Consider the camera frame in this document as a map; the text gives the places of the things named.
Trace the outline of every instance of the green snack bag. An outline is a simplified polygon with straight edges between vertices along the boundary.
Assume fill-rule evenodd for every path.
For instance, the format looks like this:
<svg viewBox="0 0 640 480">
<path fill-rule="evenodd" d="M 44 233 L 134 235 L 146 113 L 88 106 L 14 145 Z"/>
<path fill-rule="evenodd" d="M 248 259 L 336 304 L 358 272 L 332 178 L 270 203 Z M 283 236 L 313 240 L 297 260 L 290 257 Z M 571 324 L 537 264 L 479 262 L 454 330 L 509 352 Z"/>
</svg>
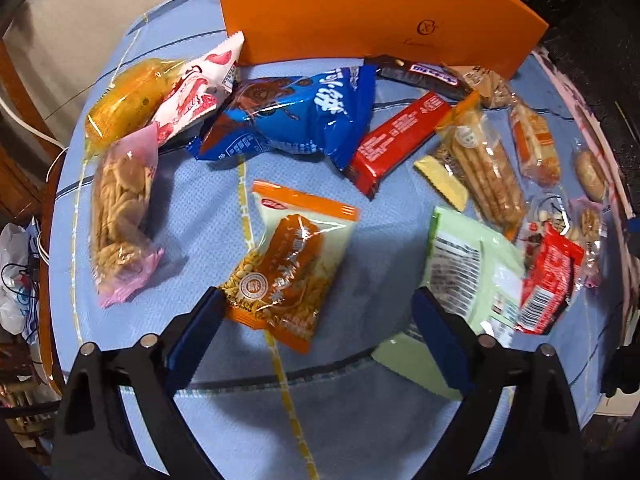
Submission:
<svg viewBox="0 0 640 480">
<path fill-rule="evenodd" d="M 442 307 L 459 314 L 477 333 L 511 345 L 524 275 L 523 256 L 504 236 L 453 211 L 436 207 L 431 219 L 424 277 Z M 446 385 L 417 330 L 383 342 L 373 358 L 433 393 L 460 398 Z"/>
</svg>

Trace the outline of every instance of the silver bolt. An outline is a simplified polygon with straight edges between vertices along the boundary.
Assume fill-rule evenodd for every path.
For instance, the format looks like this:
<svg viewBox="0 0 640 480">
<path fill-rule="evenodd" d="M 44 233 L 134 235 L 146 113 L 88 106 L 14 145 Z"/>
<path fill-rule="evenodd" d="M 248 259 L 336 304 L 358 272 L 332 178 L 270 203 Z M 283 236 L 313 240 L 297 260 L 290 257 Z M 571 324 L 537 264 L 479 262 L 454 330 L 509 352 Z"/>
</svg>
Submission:
<svg viewBox="0 0 640 480">
<path fill-rule="evenodd" d="M 156 334 L 146 334 L 140 338 L 140 344 L 145 348 L 151 348 L 158 342 L 158 336 Z"/>
<path fill-rule="evenodd" d="M 495 339 L 488 334 L 479 335 L 478 342 L 484 348 L 493 348 L 495 346 Z"/>
<path fill-rule="evenodd" d="M 80 353 L 82 355 L 91 355 L 92 353 L 94 353 L 94 350 L 95 350 L 95 345 L 93 343 L 84 343 L 80 347 Z"/>
<path fill-rule="evenodd" d="M 540 345 L 540 351 L 542 352 L 542 355 L 546 357 L 556 355 L 556 349 L 548 343 L 542 343 L 542 345 Z"/>
</svg>

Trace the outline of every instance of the red snack wrapper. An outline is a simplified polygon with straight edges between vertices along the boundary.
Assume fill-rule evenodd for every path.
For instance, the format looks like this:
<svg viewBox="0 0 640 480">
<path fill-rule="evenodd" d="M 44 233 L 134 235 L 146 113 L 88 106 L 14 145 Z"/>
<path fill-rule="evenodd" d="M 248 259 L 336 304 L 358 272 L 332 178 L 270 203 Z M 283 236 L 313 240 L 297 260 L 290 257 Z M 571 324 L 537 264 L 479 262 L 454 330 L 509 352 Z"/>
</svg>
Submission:
<svg viewBox="0 0 640 480">
<path fill-rule="evenodd" d="M 517 330 L 543 334 L 568 305 L 576 283 L 584 249 L 543 224 L 544 234 L 533 268 L 522 284 Z"/>
<path fill-rule="evenodd" d="M 372 200 L 380 180 L 434 135 L 449 110 L 439 95 L 427 92 L 362 139 L 345 175 Z"/>
<path fill-rule="evenodd" d="M 244 35 L 236 32 L 204 56 L 182 66 L 180 79 L 153 118 L 158 124 L 159 146 L 212 114 L 231 95 L 243 43 Z"/>
</svg>

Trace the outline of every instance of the table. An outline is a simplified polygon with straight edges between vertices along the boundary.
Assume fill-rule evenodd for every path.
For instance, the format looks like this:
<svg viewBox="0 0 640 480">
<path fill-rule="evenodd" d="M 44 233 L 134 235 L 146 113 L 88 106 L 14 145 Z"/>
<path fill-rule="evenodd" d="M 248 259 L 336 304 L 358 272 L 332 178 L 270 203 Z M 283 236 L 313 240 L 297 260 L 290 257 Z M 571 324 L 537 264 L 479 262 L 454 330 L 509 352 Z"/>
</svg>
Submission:
<svg viewBox="0 0 640 480">
<path fill-rule="evenodd" d="M 225 37 L 220 0 L 171 0 L 156 7 L 124 35 L 84 112 L 118 67 L 121 71 L 145 57 L 196 57 Z M 283 62 L 245 69 L 242 76 L 313 75 L 361 62 Z M 562 186 L 569 197 L 582 194 L 570 165 L 573 140 L 580 137 L 580 130 L 533 56 L 524 61 L 512 85 L 531 107 L 548 110 L 545 118 L 563 164 Z M 419 95 L 417 89 L 379 81 L 372 126 L 400 109 L 384 104 Z M 491 111 L 489 117 L 515 165 L 506 111 Z M 265 153 L 241 166 L 221 169 L 182 151 L 162 155 L 148 232 L 166 254 L 144 290 L 125 304 L 101 310 L 88 252 L 95 161 L 83 161 L 82 128 L 81 120 L 60 177 L 50 245 L 50 303 L 62 369 L 70 370 L 84 341 L 111 349 L 130 346 L 145 333 L 159 333 L 173 316 L 189 311 L 209 285 L 226 280 L 246 251 L 239 194 L 245 194 L 255 179 L 341 200 L 359 207 L 361 219 L 326 298 L 309 354 L 296 354 L 281 345 L 270 348 L 261 332 L 225 321 L 193 383 L 176 395 L 175 402 L 204 451 L 229 480 L 316 478 L 314 470 L 325 479 L 411 478 L 458 403 L 397 376 L 369 354 L 409 321 L 410 297 L 424 269 L 431 211 L 443 203 L 412 163 L 432 150 L 437 139 L 386 178 L 372 202 L 322 158 Z M 527 196 L 535 191 L 527 185 Z M 248 214 L 254 239 L 259 240 L 262 226 L 252 200 Z M 582 290 L 550 335 L 514 338 L 514 345 L 522 349 L 542 342 L 556 347 L 583 425 L 600 400 L 607 355 L 618 344 L 622 271 L 613 236 L 601 266 L 602 286 Z M 284 384 L 274 373 L 275 354 L 287 372 Z M 294 413 L 284 407 L 286 395 Z M 491 458 L 511 396 L 510 390 L 503 392 L 476 467 Z M 162 470 L 132 393 L 124 390 L 123 398 L 142 455 Z M 294 416 L 308 452 L 300 444 L 301 435 L 292 431 Z M 310 461 L 313 467 L 307 468 Z"/>
</svg>

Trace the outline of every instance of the small yellow packet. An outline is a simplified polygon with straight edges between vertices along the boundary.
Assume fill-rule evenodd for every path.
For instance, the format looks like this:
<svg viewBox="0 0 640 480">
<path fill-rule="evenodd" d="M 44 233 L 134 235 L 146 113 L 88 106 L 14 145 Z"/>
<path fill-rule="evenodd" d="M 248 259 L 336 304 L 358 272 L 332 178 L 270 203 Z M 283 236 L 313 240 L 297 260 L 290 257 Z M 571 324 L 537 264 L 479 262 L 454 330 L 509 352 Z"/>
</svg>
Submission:
<svg viewBox="0 0 640 480">
<path fill-rule="evenodd" d="M 414 167 L 453 207 L 461 213 L 465 210 L 466 202 L 469 200 L 468 190 L 435 158 L 431 155 L 424 156 L 414 162 Z"/>
<path fill-rule="evenodd" d="M 227 317 L 306 353 L 358 210 L 260 180 L 252 191 L 265 230 L 220 285 Z"/>
</svg>

